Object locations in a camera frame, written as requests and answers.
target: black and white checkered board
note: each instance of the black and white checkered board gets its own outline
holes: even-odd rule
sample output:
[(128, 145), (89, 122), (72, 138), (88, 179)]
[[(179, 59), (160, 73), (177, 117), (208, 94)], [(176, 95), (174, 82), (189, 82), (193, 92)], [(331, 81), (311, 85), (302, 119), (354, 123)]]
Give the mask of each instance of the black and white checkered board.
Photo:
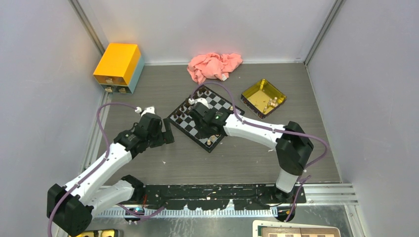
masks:
[[(221, 107), (225, 107), (226, 109), (230, 108), (231, 103), (224, 99), (222, 96), (215, 93), (213, 90), (209, 89), (206, 86), (201, 86), (197, 92), (194, 94), (193, 98), (196, 99), (198, 97), (205, 98), (208, 101), (209, 108), (215, 107), (216, 109), (220, 109)], [(216, 138), (214, 142), (211, 142), (210, 145), (207, 144), (208, 138), (199, 139), (197, 137), (198, 131), (195, 129), (195, 122), (192, 118), (187, 115), (185, 112), (190, 110), (192, 107), (188, 106), (188, 99), (187, 97), (185, 101), (182, 102), (169, 116), (169, 121), (177, 127), (180, 131), (186, 134), (189, 138), (195, 141), (198, 145), (204, 148), (207, 152), (212, 152), (214, 148), (220, 143), (220, 141), (224, 138), (224, 135), (220, 135)], [(245, 112), (236, 106), (238, 113), (243, 115)]]

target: yellow tray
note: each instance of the yellow tray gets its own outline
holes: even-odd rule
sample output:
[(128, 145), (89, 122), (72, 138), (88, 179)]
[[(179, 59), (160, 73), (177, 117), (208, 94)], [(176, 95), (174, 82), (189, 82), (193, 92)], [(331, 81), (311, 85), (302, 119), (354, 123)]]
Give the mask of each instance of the yellow tray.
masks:
[(274, 87), (268, 80), (262, 79), (242, 93), (242, 102), (259, 118), (264, 119), (279, 108), (287, 97)]

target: gray wooden tabletop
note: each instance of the gray wooden tabletop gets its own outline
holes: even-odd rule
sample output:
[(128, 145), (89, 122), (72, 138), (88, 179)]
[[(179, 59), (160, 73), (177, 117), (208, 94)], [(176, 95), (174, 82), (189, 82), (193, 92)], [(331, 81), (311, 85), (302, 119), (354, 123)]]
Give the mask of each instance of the gray wooden tabletop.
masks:
[[(242, 102), (240, 94), (265, 78), (282, 91), (286, 102), (264, 122), (299, 123), (302, 129), (327, 140), (319, 109), (308, 74), (303, 64), (244, 64), (223, 82), (234, 95), (245, 116), (258, 119)], [(115, 94), (113, 102), (125, 102), (142, 108), (154, 105), (156, 114), (166, 118), (197, 86), (186, 71), (186, 66), (146, 66), (133, 95)], [(224, 98), (227, 93), (216, 85), (209, 85)], [(139, 117), (131, 109), (113, 106), (109, 110), (105, 132), (110, 140), (123, 130), (130, 129)], [(225, 137), (210, 154), (185, 134), (172, 126), (175, 142), (148, 149), (118, 170), (107, 185), (125, 175), (133, 175), (145, 184), (225, 184), (274, 183), (279, 164), (275, 152), (258, 143), (237, 137)], [(323, 146), (312, 141), (314, 151), (310, 160), (323, 152)], [(105, 151), (102, 141), (99, 155)], [(332, 153), (306, 173), (309, 182), (340, 182)]]

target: purple cable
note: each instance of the purple cable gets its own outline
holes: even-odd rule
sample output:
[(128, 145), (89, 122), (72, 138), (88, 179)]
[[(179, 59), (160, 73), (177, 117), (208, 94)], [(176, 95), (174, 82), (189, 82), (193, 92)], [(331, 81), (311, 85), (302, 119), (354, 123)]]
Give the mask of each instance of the purple cable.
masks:
[(134, 110), (137, 109), (137, 107), (132, 106), (130, 104), (126, 104), (126, 103), (120, 103), (120, 102), (111, 102), (111, 103), (106, 103), (104, 105), (102, 105), (101, 107), (99, 107), (99, 109), (96, 112), (96, 122), (99, 125), (99, 129), (103, 134), (103, 139), (105, 140), (106, 143), (106, 154), (105, 154), (105, 158), (103, 158), (101, 160), (101, 162), (95, 167), (93, 168), (89, 173), (87, 173), (86, 176), (84, 176), (82, 179), (80, 179), (72, 188), (69, 189), (68, 192), (66, 192), (63, 197), (57, 202), (57, 204), (55, 205), (55, 207), (53, 208), (51, 215), (49, 216), (49, 220), (48, 220), (48, 237), (52, 237), (52, 220), (54, 220), (54, 216), (55, 213), (58, 210), (58, 207), (63, 203), (63, 201), (65, 200), (66, 197), (68, 197), (68, 195), (70, 195), (70, 193), (72, 191), (74, 191), (74, 189), (76, 189), (78, 186), (80, 186), (80, 184), (82, 184), (90, 175), (92, 175), (95, 171), (97, 171), (102, 165), (103, 163), (105, 163), (106, 159), (108, 158), (109, 155), (109, 147), (110, 147), (110, 143), (109, 143), (109, 139), (106, 136), (105, 130), (103, 130), (103, 126), (102, 123), (100, 121), (99, 115), (100, 115), (100, 111), (102, 110), (103, 107), (106, 107), (108, 105), (123, 105), (123, 106), (127, 106), (130, 108), (133, 108)]
[(303, 179), (303, 181), (301, 181), (300, 187), (297, 189), (297, 193), (295, 194), (293, 205), (291, 206), (291, 211), (288, 213), (288, 216), (285, 218), (285, 221), (284, 222), (287, 222), (288, 219), (291, 217), (291, 214), (294, 211), (295, 204), (297, 202), (297, 197), (300, 194), (300, 190), (302, 188), (302, 185), (305, 184), (305, 182), (307, 182), (307, 180), (309, 180), (310, 178), (311, 178), (311, 175), (307, 176), (305, 179)]
[(124, 210), (125, 210), (126, 212), (128, 212), (130, 215), (135, 216), (135, 217), (137, 217), (137, 218), (141, 218), (141, 220), (137, 221), (137, 223), (140, 223), (140, 222), (146, 221), (146, 220), (148, 220), (148, 219), (152, 218), (153, 216), (155, 216), (155, 215), (159, 214), (161, 211), (163, 211), (163, 210), (165, 209), (165, 207), (164, 207), (164, 206), (161, 206), (159, 209), (157, 209), (157, 210), (156, 210), (155, 212), (153, 212), (152, 214), (150, 214), (150, 215), (148, 215), (148, 216), (141, 216), (141, 215), (138, 215), (138, 212), (137, 212), (137, 213), (135, 213), (135, 212), (133, 212), (133, 211), (129, 210), (128, 208), (126, 208), (125, 206), (123, 206), (123, 205), (121, 205), (121, 204), (117, 204), (117, 206), (119, 206), (119, 207), (121, 207), (122, 209), (124, 209)]
[[(236, 104), (235, 104), (235, 102), (234, 102), (234, 97), (233, 97), (233, 94), (231, 93), (231, 91), (229, 91), (223, 84), (220, 84), (220, 83), (217, 83), (217, 82), (214, 82), (214, 81), (207, 81), (207, 82), (204, 82), (204, 83), (202, 83), (202, 84), (199, 84), (196, 88), (195, 88), (195, 90), (192, 92), (192, 94), (191, 94), (191, 99), (193, 99), (193, 95), (195, 94), (195, 92), (199, 89), (199, 87), (201, 87), (202, 85), (205, 85), (205, 84), (215, 84), (215, 85), (219, 85), (219, 86), (221, 86), (225, 91), (227, 91), (227, 93), (228, 93), (228, 95), (230, 96), (230, 99), (231, 99), (231, 104), (233, 105), (233, 113), (234, 113), (234, 115), (236, 116), (236, 118), (240, 121), (240, 122), (242, 122), (242, 123), (244, 123), (244, 124), (247, 124), (247, 125), (250, 125), (250, 126), (253, 126), (253, 127), (258, 127), (258, 128), (261, 128), (261, 129), (265, 129), (265, 130), (268, 130), (268, 131), (272, 131), (272, 128), (270, 128), (270, 127), (267, 127), (267, 126), (263, 126), (263, 125), (259, 125), (259, 124), (254, 124), (254, 123), (251, 123), (251, 122), (248, 122), (248, 121), (246, 121), (246, 120), (244, 120), (243, 121), (243, 119), (242, 119), (242, 117), (240, 117), (239, 116), (239, 114), (237, 113), (237, 110), (236, 110)], [(306, 168), (308, 168), (309, 166), (311, 166), (311, 165), (313, 165), (314, 163), (316, 163), (316, 162), (318, 162), (319, 160), (321, 160), (322, 158), (324, 158), (325, 156), (326, 156), (326, 154), (327, 154), (327, 151), (328, 151), (328, 149), (329, 149), (329, 145), (327, 144), (327, 142), (326, 141), (324, 141), (323, 139), (321, 139), (321, 138), (319, 138), (319, 137), (316, 137), (316, 136), (313, 136), (313, 135), (310, 135), (310, 134), (305, 134), (305, 133), (299, 133), (299, 132), (292, 132), (292, 131), (285, 131), (285, 130), (278, 130), (278, 129), (274, 129), (274, 132), (280, 132), (280, 133), (285, 133), (285, 134), (289, 134), (289, 135), (295, 135), (295, 136), (301, 136), (301, 137), (307, 137), (307, 138), (312, 138), (312, 139), (314, 139), (314, 140), (317, 140), (317, 141), (319, 141), (320, 143), (322, 143), (324, 146), (325, 146), (325, 151), (319, 156), (319, 157), (317, 157), (317, 158), (315, 158), (313, 161), (311, 161), (310, 163), (308, 163), (306, 166), (305, 166), (305, 168), (304, 169), (306, 169)]]

